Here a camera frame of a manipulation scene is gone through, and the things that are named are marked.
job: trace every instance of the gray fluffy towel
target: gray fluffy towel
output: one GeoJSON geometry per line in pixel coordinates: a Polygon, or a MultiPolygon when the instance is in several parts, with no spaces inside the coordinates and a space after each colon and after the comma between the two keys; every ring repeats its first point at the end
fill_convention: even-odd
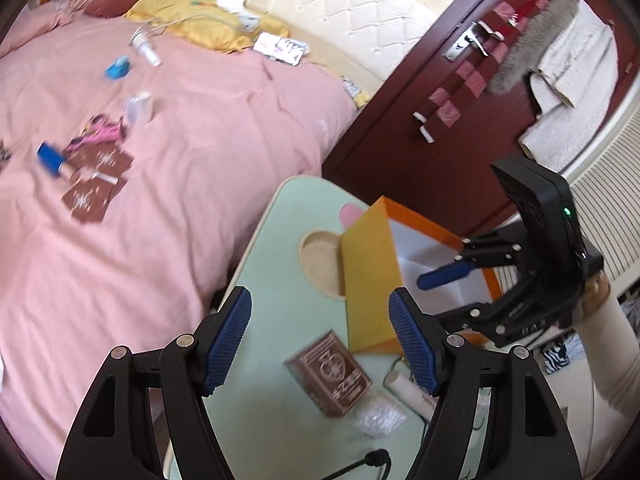
{"type": "Polygon", "coordinates": [[[571,24],[577,13],[578,0],[551,0],[509,49],[500,70],[489,83],[489,92],[507,94],[527,72],[535,70],[549,45],[571,24]]]}

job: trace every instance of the round hole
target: round hole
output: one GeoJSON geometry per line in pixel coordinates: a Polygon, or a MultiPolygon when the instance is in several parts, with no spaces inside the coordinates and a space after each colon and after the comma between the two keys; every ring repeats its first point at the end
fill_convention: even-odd
{"type": "Polygon", "coordinates": [[[340,236],[329,231],[311,231],[300,241],[298,251],[305,276],[313,286],[332,298],[344,298],[340,236]]]}

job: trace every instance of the pink scissors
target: pink scissors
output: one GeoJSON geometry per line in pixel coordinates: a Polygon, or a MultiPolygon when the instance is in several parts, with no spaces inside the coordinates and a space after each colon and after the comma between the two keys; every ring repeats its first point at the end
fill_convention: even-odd
{"type": "Polygon", "coordinates": [[[124,140],[122,118],[117,123],[110,123],[105,114],[96,115],[89,120],[79,137],[73,139],[66,147],[66,152],[74,152],[85,144],[103,144],[124,140]]]}

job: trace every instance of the brown card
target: brown card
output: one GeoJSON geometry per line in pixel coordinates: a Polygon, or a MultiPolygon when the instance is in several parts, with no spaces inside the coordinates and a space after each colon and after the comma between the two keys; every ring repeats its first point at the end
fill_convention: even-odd
{"type": "Polygon", "coordinates": [[[71,216],[83,224],[100,223],[112,192],[113,186],[100,178],[81,180],[62,197],[62,202],[71,211],[71,216]]]}
{"type": "Polygon", "coordinates": [[[133,157],[123,152],[114,142],[86,144],[66,154],[69,162],[80,168],[95,168],[100,173],[120,177],[131,167],[133,157]]]}

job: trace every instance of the snack package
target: snack package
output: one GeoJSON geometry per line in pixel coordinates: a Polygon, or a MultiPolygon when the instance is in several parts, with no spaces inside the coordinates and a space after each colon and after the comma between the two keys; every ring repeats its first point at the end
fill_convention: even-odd
{"type": "Polygon", "coordinates": [[[371,385],[333,330],[285,365],[326,416],[346,415],[371,385]]]}

